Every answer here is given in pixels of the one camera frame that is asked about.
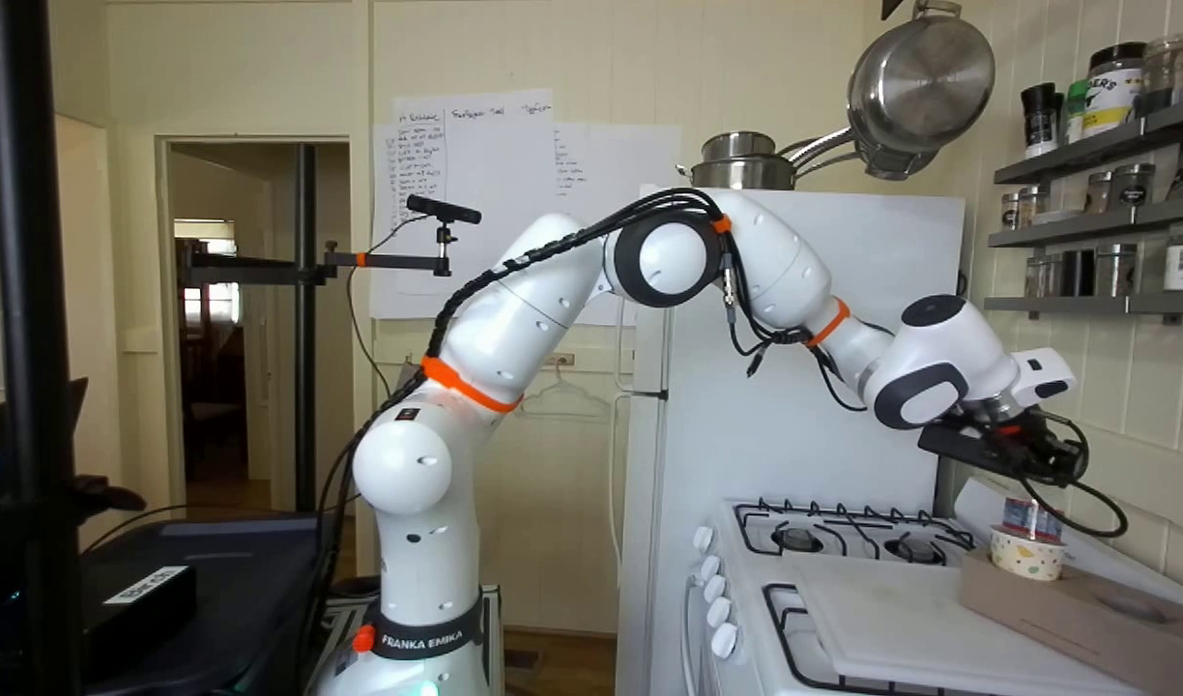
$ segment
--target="floor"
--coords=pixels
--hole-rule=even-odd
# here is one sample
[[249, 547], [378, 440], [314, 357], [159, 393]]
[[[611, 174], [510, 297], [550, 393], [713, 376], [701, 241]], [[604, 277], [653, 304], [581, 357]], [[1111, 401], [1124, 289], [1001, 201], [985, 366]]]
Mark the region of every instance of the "floor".
[[[186, 501], [191, 518], [242, 518], [272, 511], [272, 485], [249, 480], [242, 440], [219, 434], [191, 450]], [[354, 581], [354, 527], [343, 527], [338, 585]], [[546, 633], [508, 628], [508, 696], [611, 696], [616, 638], [611, 633]]]

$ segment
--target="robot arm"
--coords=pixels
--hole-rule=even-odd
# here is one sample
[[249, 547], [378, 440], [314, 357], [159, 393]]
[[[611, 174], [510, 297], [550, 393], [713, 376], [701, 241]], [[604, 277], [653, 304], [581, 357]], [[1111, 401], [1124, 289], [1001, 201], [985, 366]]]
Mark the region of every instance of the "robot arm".
[[321, 692], [486, 692], [472, 494], [486, 434], [594, 289], [668, 309], [713, 281], [759, 340], [745, 357], [803, 343], [883, 425], [923, 431], [923, 450], [992, 473], [1059, 469], [1054, 485], [1077, 477], [1084, 464], [1049, 451], [1064, 440], [1037, 419], [1037, 401], [1072, 382], [1066, 364], [1010, 357], [957, 297], [923, 297], [897, 331], [872, 330], [832, 294], [790, 224], [736, 192], [665, 190], [593, 227], [543, 218], [451, 294], [420, 370], [358, 434], [352, 473], [378, 527], [378, 620]]

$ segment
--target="gas burner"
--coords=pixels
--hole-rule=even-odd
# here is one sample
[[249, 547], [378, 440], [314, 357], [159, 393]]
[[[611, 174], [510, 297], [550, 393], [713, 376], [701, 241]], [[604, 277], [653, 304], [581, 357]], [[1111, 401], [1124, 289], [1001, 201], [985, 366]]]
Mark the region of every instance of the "gas burner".
[[946, 552], [933, 539], [901, 532], [901, 539], [884, 543], [884, 550], [892, 556], [907, 562], [907, 563], [946, 563]]
[[775, 543], [776, 543], [776, 550], [785, 550], [785, 552], [821, 552], [821, 550], [822, 550], [822, 543], [821, 543], [811, 530], [790, 527], [790, 521], [782, 521], [782, 527], [775, 530]]

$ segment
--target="kitchen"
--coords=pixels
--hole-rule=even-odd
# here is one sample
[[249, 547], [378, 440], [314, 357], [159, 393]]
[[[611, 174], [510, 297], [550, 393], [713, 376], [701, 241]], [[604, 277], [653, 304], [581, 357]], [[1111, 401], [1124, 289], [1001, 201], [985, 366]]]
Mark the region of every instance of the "kitchen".
[[[119, 473], [146, 498], [179, 498], [166, 434], [166, 343], [159, 340], [153, 134], [343, 134], [352, 144], [352, 241], [371, 236], [371, 128], [398, 95], [499, 93], [546, 84], [564, 121], [675, 123], [683, 163], [713, 132], [759, 128], [782, 144], [842, 123], [860, 52], [884, 30], [872, 0], [674, 0], [674, 3], [513, 3], [513, 0], [348, 0], [348, 3], [180, 3], [108, 0], [59, 10], [59, 103], [108, 132], [115, 313], [119, 313]], [[1183, 0], [965, 0], [964, 14], [999, 52], [985, 116], [903, 192], [965, 201], [970, 297], [1018, 294], [1021, 251], [990, 246], [992, 172], [1021, 159], [1021, 90], [1064, 84], [1097, 47], [1183, 28]], [[834, 165], [803, 190], [897, 192]], [[1183, 320], [990, 309], [1005, 343], [1054, 343], [1077, 392], [1050, 410], [1094, 440], [1089, 485], [1124, 501], [1130, 556], [1183, 581]], [[401, 364], [418, 330], [374, 325]], [[581, 338], [575, 357], [606, 357], [616, 338]]]

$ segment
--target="doorway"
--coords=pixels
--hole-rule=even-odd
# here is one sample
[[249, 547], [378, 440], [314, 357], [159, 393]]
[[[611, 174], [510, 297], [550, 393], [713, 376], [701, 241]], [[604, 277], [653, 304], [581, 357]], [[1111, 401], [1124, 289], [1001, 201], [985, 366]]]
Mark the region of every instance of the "doorway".
[[[296, 260], [296, 146], [314, 146], [314, 232], [348, 246], [348, 144], [171, 138], [166, 218], [174, 263], [192, 251]], [[293, 281], [179, 277], [179, 413], [186, 501], [207, 514], [293, 511]], [[316, 485], [352, 434], [352, 325], [342, 289], [314, 294]]]

